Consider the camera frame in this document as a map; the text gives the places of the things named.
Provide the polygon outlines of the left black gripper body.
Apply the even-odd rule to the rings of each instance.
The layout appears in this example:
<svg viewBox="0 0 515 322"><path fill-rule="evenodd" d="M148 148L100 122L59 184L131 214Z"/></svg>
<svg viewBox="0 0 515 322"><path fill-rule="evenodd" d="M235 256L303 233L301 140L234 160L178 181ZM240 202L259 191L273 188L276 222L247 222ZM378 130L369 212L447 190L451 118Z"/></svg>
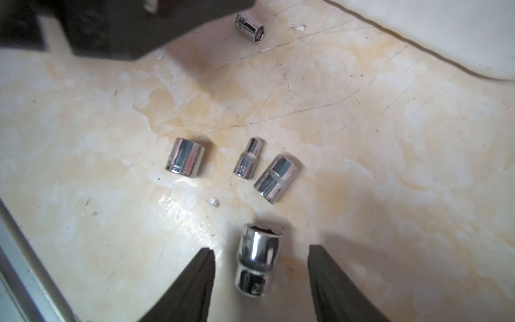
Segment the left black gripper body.
<svg viewBox="0 0 515 322"><path fill-rule="evenodd" d="M252 8L254 1L2 1L1 47L44 51L38 16L55 17L73 54L136 60L213 20Z"/></svg>

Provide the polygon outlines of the small stepped chrome socket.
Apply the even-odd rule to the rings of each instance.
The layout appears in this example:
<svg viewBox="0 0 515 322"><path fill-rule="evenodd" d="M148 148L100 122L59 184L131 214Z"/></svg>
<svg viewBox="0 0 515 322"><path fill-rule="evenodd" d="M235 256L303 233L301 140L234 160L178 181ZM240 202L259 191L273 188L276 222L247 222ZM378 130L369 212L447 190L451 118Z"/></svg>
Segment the small stepped chrome socket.
<svg viewBox="0 0 515 322"><path fill-rule="evenodd" d="M261 139L250 138L244 152L240 154L233 174L242 179L249 180L256 166L262 145Z"/></svg>

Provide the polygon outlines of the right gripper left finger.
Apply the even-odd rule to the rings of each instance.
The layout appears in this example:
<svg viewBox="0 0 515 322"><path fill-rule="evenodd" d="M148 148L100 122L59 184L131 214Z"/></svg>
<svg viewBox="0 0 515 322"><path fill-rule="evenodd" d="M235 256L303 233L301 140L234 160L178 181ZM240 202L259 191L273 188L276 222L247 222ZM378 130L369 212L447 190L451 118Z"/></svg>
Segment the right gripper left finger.
<svg viewBox="0 0 515 322"><path fill-rule="evenodd" d="M215 255L200 249L141 321L206 321L215 280Z"/></svg>

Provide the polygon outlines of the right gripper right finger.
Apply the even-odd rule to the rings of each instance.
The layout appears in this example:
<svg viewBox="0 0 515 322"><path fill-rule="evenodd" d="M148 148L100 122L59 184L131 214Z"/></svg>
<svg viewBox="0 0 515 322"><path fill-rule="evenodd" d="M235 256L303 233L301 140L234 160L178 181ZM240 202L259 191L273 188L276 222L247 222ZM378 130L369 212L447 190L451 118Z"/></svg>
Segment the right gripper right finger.
<svg viewBox="0 0 515 322"><path fill-rule="evenodd" d="M322 245L311 245L307 260L318 321L387 321Z"/></svg>

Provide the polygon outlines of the large chrome socket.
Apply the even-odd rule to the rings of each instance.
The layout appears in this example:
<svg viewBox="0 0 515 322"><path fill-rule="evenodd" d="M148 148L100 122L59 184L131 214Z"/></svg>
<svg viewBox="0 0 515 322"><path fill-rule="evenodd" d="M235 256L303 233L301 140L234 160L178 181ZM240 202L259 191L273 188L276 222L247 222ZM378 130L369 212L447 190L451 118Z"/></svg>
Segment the large chrome socket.
<svg viewBox="0 0 515 322"><path fill-rule="evenodd" d="M177 138L168 157L165 169L184 177L198 175L205 148L193 141Z"/></svg>
<svg viewBox="0 0 515 322"><path fill-rule="evenodd" d="M273 229L245 224L237 249L235 286L246 296L266 296L278 266L283 236Z"/></svg>

